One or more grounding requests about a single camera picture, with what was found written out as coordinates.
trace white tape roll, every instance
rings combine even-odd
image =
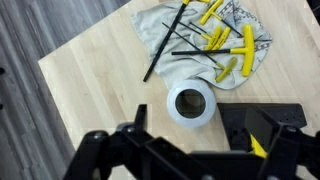
[[[182,126],[202,126],[213,117],[216,100],[212,90],[201,80],[186,80],[175,85],[167,98],[168,112]]]

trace patterned cloth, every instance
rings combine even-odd
[[[161,23],[171,26],[181,2],[165,2],[150,9],[140,11],[132,16],[132,23],[140,37],[140,39],[148,46],[149,59],[157,53],[157,50],[165,37],[168,29]],[[202,15],[208,9],[208,4],[192,1],[184,11],[181,22],[189,24],[190,22],[200,26],[209,33],[212,33],[217,25],[226,25],[211,16],[204,26],[199,24]],[[255,58],[252,72],[256,71],[258,66],[264,60],[270,44],[272,42],[271,35],[261,25],[259,20],[253,16],[248,10],[236,0],[224,0],[223,4],[216,10],[216,13],[235,27],[237,31],[243,34],[243,26],[251,24],[255,40],[270,40],[255,42]],[[204,49],[207,40],[203,39],[197,33],[178,24],[176,31],[195,44],[200,49]],[[231,31],[228,39],[220,49],[237,48],[244,46],[244,39],[238,38],[238,35]],[[215,65],[210,59],[203,55],[183,55],[173,56],[173,51],[191,51],[195,50],[188,43],[183,41],[177,35],[172,34],[165,47],[156,67],[155,71],[163,78],[168,89],[186,79],[203,79],[210,84],[221,89],[233,89],[244,83],[249,77],[243,77],[241,70],[244,61],[244,55],[233,54],[215,54],[212,55],[216,61],[227,66],[232,57],[238,58],[238,63],[232,73],[227,78],[217,83],[215,77],[221,73],[221,69]]]

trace wooden table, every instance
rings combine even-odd
[[[242,86],[212,88],[218,102],[301,103],[308,121],[320,130],[320,28],[301,0],[240,0],[274,38],[257,72]],[[148,104],[148,132],[184,150],[228,150],[218,110],[205,126],[176,124],[166,108],[166,89],[149,67],[146,46],[138,39],[130,15],[157,0],[132,0],[87,31],[49,54],[39,65],[75,148],[83,135],[134,119],[138,104]]]

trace white cloth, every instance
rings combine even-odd
[[[132,23],[138,36],[148,46],[150,61],[153,60],[162,40],[168,32],[168,29],[162,25],[162,22],[171,26],[181,4],[181,0],[165,2],[150,9],[140,11],[132,16]],[[199,24],[200,19],[206,12],[207,8],[208,4],[191,1],[182,14],[181,22],[187,25],[192,22],[209,33],[213,33],[217,25],[221,25],[224,30],[226,25],[213,16],[209,18],[204,26]],[[259,20],[251,15],[247,9],[240,5],[236,0],[224,0],[223,4],[216,10],[216,13],[242,34],[243,26],[245,24],[251,24],[254,39],[271,40],[271,35],[261,25]],[[200,35],[192,32],[182,25],[178,24],[176,31],[200,49],[204,49],[207,44],[207,41]],[[235,32],[231,31],[227,41],[220,49],[243,47],[244,39],[237,38],[237,36],[238,35]],[[253,71],[255,71],[263,61],[270,44],[271,41],[255,42],[256,52],[252,67]],[[180,81],[196,78],[203,79],[221,89],[233,89],[248,79],[248,77],[243,77],[241,75],[244,55],[216,54],[212,56],[215,60],[225,66],[228,65],[232,57],[238,58],[238,63],[232,73],[230,73],[227,78],[217,83],[215,78],[219,75],[221,70],[207,57],[203,55],[171,55],[171,52],[173,51],[187,50],[190,51],[195,49],[173,33],[155,67],[155,71],[163,78],[168,89],[171,89],[174,84]]]

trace gray floor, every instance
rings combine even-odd
[[[0,0],[1,180],[62,178],[75,151],[37,61],[128,1]]]

